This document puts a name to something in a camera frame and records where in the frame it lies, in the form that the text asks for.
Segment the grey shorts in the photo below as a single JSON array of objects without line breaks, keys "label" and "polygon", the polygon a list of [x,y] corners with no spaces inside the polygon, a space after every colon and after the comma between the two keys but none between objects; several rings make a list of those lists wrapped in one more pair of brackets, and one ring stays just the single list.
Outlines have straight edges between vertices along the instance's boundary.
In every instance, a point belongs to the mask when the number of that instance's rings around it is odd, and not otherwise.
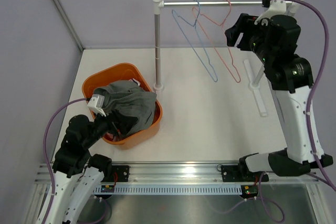
[{"label": "grey shorts", "polygon": [[156,93],[145,91],[130,80],[118,80],[94,89],[104,97],[102,109],[117,116],[117,129],[126,138],[148,129],[154,120]]}]

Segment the pink wire hanger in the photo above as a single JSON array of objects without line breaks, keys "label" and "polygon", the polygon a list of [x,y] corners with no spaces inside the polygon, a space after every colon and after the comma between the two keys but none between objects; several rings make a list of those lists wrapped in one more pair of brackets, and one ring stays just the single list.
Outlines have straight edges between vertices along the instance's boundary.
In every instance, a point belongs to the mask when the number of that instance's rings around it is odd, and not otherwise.
[{"label": "pink wire hanger", "polygon": [[222,61],[222,63],[224,64],[225,68],[227,69],[227,71],[229,72],[229,74],[231,75],[231,77],[234,79],[234,81],[236,83],[240,83],[241,82],[241,76],[239,74],[239,71],[237,69],[237,67],[234,64],[234,57],[232,55],[231,49],[226,45],[227,44],[227,39],[225,36],[225,22],[227,20],[227,18],[229,17],[231,11],[232,11],[232,4],[230,2],[230,0],[225,0],[228,2],[229,5],[229,11],[227,12],[225,18],[219,23],[215,20],[213,20],[212,18],[210,18],[209,16],[207,16],[206,14],[200,12],[200,8],[199,7],[193,7],[192,8],[192,13],[194,15],[194,17],[196,18],[196,11],[199,13],[199,16],[205,18],[207,21],[211,22],[212,24],[216,25],[217,27],[219,27],[222,31],[222,36],[223,36],[223,45],[226,46],[229,56],[230,56],[230,66],[227,64],[227,62],[223,59],[222,55],[219,53],[219,51],[216,48],[216,44],[213,42],[213,40],[211,39],[211,37],[208,35],[207,31],[204,29],[204,27],[202,26],[201,22],[199,20],[197,20],[197,25],[201,28],[202,32],[204,33],[204,35],[206,36],[206,38],[208,39],[208,41],[210,42],[211,46],[213,47],[213,49],[215,50],[216,54],[218,55],[218,57],[220,58],[220,60]]}]

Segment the pink shark print shorts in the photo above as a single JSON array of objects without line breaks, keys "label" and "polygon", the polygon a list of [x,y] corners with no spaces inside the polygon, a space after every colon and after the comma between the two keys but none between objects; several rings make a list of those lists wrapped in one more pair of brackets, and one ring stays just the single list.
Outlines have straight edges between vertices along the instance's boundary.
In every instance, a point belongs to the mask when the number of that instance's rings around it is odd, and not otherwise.
[{"label": "pink shark print shorts", "polygon": [[140,81],[138,81],[138,80],[137,80],[137,79],[135,79],[135,78],[129,79],[129,81],[132,81],[132,82],[136,83],[138,86],[140,86],[140,85],[141,85],[141,82],[140,82]]}]

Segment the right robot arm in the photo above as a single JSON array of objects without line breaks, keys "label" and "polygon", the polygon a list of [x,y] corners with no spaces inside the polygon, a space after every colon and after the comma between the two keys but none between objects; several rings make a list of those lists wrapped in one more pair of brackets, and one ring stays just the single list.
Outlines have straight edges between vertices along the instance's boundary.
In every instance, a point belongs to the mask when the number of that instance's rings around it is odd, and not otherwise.
[{"label": "right robot arm", "polygon": [[291,16],[275,15],[258,22],[256,16],[245,13],[225,31],[228,46],[252,51],[262,62],[288,134],[286,148],[239,159],[238,176],[243,180],[259,172],[296,177],[333,164],[332,156],[318,142],[312,102],[308,100],[313,87],[310,63],[295,53],[300,32]]}]

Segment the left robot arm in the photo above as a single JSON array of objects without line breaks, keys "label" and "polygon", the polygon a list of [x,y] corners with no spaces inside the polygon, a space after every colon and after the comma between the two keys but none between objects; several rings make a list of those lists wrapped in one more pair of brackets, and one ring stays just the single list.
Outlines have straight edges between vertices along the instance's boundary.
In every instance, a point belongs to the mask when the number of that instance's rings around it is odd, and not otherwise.
[{"label": "left robot arm", "polygon": [[113,174],[112,160],[91,155],[89,148],[106,133],[116,133],[116,117],[97,115],[89,121],[85,115],[70,119],[51,170],[48,193],[37,223],[76,223],[93,190]]}]

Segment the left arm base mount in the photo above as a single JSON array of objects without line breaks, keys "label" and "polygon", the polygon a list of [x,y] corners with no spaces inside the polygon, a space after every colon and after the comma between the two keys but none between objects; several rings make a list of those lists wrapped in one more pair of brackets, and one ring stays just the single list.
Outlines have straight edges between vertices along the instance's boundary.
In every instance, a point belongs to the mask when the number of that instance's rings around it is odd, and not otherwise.
[{"label": "left arm base mount", "polygon": [[114,183],[116,179],[118,182],[128,182],[130,166],[128,165],[110,165],[107,168],[99,168],[99,172],[104,174],[102,182]]}]

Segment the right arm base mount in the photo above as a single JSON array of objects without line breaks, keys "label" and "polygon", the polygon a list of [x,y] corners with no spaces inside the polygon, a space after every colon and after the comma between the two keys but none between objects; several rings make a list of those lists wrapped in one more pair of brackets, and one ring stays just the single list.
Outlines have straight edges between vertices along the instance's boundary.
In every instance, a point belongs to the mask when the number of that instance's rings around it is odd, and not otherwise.
[{"label": "right arm base mount", "polygon": [[259,181],[262,172],[250,172],[241,165],[223,165],[216,166],[221,173],[223,182],[253,182]]}]

